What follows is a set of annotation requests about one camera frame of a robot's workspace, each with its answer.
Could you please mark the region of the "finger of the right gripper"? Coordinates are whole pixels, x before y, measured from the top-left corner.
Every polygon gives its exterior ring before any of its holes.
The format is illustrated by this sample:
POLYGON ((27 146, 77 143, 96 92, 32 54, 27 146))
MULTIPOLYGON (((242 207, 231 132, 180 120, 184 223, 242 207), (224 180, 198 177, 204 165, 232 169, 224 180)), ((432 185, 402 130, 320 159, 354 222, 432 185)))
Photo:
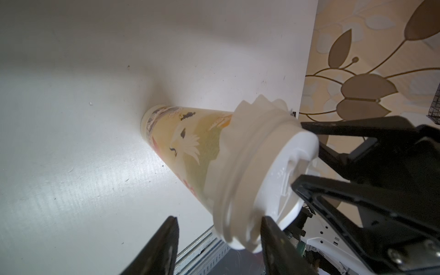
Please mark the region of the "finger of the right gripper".
POLYGON ((316 135, 367 138, 349 154, 338 153, 320 143, 319 158, 350 181, 366 177, 372 169, 393 159, 418 137, 417 129, 400 116, 338 122, 302 122, 301 126, 316 135))
POLYGON ((372 273, 439 274, 439 197, 311 175, 299 176, 291 187, 372 273), (365 210, 373 216, 371 222, 359 227, 327 198, 365 210))

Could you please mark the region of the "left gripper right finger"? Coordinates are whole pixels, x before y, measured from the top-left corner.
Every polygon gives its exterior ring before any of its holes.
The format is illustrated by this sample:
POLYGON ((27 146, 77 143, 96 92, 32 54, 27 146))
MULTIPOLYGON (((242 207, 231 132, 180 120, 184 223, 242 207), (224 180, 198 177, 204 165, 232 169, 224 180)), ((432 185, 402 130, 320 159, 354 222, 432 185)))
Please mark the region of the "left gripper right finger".
POLYGON ((260 231, 267 275, 317 275, 271 217, 262 218, 260 231))

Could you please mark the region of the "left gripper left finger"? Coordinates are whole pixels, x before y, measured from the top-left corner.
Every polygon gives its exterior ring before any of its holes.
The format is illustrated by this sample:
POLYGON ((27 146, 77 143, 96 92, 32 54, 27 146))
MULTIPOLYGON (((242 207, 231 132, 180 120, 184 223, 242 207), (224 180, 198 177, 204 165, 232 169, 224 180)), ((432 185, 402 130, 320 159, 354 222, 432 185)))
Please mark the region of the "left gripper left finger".
POLYGON ((178 219, 169 216, 121 275, 172 275, 178 243, 178 219))

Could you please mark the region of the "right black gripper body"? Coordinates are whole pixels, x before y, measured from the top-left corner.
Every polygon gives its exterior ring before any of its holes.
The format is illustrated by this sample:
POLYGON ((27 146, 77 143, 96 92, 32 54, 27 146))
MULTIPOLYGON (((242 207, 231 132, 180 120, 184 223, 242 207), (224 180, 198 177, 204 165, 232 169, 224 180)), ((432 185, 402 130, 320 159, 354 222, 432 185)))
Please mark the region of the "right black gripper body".
MULTIPOLYGON (((440 133, 428 126, 416 129, 418 137, 406 149, 351 182, 440 198, 440 133)), ((362 226, 371 222, 371 214, 359 211, 362 226)))

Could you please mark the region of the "white plastic cup lid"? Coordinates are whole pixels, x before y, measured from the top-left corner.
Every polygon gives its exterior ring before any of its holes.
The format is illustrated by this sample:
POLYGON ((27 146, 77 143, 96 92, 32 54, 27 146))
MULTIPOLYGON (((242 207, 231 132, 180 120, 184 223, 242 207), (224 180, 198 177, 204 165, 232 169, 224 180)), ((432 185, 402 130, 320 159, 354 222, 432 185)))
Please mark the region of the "white plastic cup lid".
POLYGON ((223 176, 223 191, 214 203, 218 236, 234 250, 258 253, 261 221, 271 217, 285 229, 299 214, 303 200, 292 183, 317 158, 318 137, 282 117, 256 132, 223 176))

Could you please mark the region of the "round translucent leak-proof paper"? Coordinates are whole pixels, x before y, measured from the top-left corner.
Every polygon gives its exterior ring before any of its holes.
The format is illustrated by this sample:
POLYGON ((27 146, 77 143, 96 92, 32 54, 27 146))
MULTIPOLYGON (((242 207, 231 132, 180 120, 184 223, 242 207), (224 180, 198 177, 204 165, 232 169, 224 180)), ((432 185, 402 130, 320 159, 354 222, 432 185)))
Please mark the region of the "round translucent leak-proof paper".
POLYGON ((264 126, 276 124, 276 118, 282 117, 295 126, 299 121, 294 118, 281 99, 268 100, 259 95, 253 103, 243 100, 232 114, 230 124, 222 129, 217 157, 209 163, 203 187, 203 205, 210 213, 214 212, 216 198, 223 191, 223 176, 228 176, 227 169, 241 155, 241 150, 249 145, 256 132, 264 126))

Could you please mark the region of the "printed paper milk tea cup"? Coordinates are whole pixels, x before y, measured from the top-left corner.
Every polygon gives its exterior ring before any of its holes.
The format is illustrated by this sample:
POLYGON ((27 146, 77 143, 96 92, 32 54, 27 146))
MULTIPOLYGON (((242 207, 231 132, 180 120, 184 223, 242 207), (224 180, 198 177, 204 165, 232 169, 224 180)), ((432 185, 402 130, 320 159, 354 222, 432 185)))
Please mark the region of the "printed paper milk tea cup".
POLYGON ((232 112, 156 105, 142 117, 143 139, 200 203, 212 210, 204 187, 232 112))

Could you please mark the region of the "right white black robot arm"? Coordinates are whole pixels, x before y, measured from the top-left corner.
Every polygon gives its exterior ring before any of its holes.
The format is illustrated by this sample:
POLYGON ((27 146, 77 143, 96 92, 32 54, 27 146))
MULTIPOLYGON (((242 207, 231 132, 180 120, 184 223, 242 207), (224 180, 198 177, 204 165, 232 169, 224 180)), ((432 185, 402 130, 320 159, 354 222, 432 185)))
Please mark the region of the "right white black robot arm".
POLYGON ((320 160, 340 179, 302 175, 293 182, 315 213, 304 242, 360 275, 439 274, 439 129, 400 116, 302 128, 363 139, 348 154, 320 145, 320 160))

